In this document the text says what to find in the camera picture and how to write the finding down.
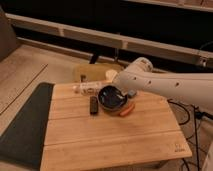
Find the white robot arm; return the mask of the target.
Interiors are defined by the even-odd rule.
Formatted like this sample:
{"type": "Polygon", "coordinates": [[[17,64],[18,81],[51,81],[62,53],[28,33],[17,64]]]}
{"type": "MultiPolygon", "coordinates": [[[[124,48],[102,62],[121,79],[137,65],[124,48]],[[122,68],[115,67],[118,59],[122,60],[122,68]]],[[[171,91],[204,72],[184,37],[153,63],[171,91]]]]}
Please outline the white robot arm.
{"type": "Polygon", "coordinates": [[[119,72],[113,84],[123,91],[143,90],[199,107],[213,115],[213,73],[153,73],[139,57],[119,72]]]}

